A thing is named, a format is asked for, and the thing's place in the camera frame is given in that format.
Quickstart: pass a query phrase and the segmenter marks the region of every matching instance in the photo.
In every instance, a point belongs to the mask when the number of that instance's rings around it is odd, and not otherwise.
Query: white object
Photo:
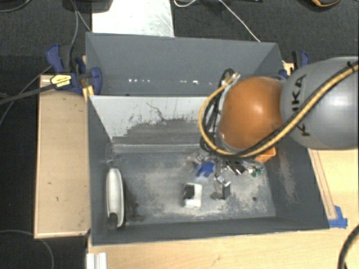
[[[125,218],[125,203],[121,173],[117,168],[111,168],[107,173],[107,217],[116,214],[117,227],[123,224]]]
[[[195,194],[192,198],[184,200],[185,207],[187,208],[200,208],[202,205],[202,185],[196,183],[187,183],[186,185],[194,186]]]
[[[95,33],[174,37],[169,0],[113,0],[110,9],[93,13]]]
[[[106,252],[99,254],[88,253],[86,255],[86,269],[107,269]]]

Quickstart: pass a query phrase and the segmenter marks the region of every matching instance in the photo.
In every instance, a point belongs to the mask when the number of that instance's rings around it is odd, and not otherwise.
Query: blue object
[[[84,88],[79,84],[79,81],[77,79],[77,76],[75,73],[71,72],[70,70],[70,61],[71,61],[71,45],[64,45],[60,46],[59,44],[52,45],[50,48],[46,51],[46,59],[48,63],[54,68],[55,73],[61,74],[67,74],[71,76],[71,83],[66,86],[57,87],[54,85],[54,88],[56,90],[66,90],[70,92],[74,92],[78,95],[82,95],[82,89]],[[98,95],[102,88],[102,75],[100,68],[93,67],[90,70],[90,73],[86,74],[86,66],[81,60],[78,61],[76,59],[76,62],[79,64],[80,72],[83,73],[83,75],[80,76],[80,78],[86,78],[86,77],[92,77],[92,86],[94,88],[94,94]]]
[[[80,74],[86,73],[86,65],[80,57],[75,58],[76,64],[79,65]]]
[[[288,72],[286,69],[281,69],[279,71],[279,75],[282,76],[283,78],[287,79],[288,78]]]
[[[302,61],[301,61],[301,67],[304,67],[310,63],[309,55],[302,51]]]
[[[334,205],[335,211],[337,213],[337,219],[329,219],[329,227],[330,228],[347,228],[348,219],[343,217],[342,210],[339,206]]]
[[[199,168],[197,170],[197,176],[209,177],[209,175],[213,172],[214,166],[215,163],[213,163],[212,161],[207,161],[206,163],[199,165]]]

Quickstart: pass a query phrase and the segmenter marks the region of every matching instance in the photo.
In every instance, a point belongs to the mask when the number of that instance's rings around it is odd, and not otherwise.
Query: black floor
[[[355,1],[342,0],[329,8],[318,8],[309,0],[225,1],[261,41],[277,42],[285,61],[292,61],[294,49],[305,50],[312,62],[358,56],[359,3]],[[16,3],[0,2],[0,10]],[[90,24],[90,3],[77,5]],[[253,40],[216,0],[173,9],[176,36]],[[70,43],[74,31],[75,14],[68,0],[33,0],[21,10],[0,13],[0,92],[19,93],[48,66],[45,50],[52,44]],[[75,55],[85,53],[84,33],[80,23]],[[29,89],[37,86],[34,83]],[[0,126],[0,230],[33,231],[36,102],[34,96],[17,102]],[[6,108],[0,106],[0,119]],[[84,238],[47,242],[55,268],[84,267]],[[0,268],[50,268],[50,264],[41,242],[0,231]]]

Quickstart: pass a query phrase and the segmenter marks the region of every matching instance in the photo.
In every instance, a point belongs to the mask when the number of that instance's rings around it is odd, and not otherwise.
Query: gray bin
[[[182,168],[198,148],[199,107],[223,71],[277,75],[276,44],[87,34],[86,57],[104,77],[101,95],[88,103],[94,245],[328,228],[308,152],[290,137],[277,145],[263,175],[228,176],[232,195],[222,203],[209,197],[213,176],[196,179]],[[121,171],[127,202],[139,202],[139,218],[126,212],[127,224],[117,231],[106,226],[109,166]],[[203,184],[200,210],[182,207],[186,182]]]

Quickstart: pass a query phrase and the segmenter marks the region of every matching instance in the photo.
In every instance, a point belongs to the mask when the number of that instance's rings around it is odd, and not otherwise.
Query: blue tape
[[[348,227],[348,219],[343,217],[342,210],[339,206],[334,205],[335,211],[337,213],[337,219],[329,219],[329,227],[330,228],[347,228]]]
[[[213,172],[213,167],[215,166],[215,163],[212,163],[211,161],[207,161],[204,164],[201,164],[198,168],[197,168],[197,176],[204,176],[204,177],[209,177],[211,175],[211,173]]]

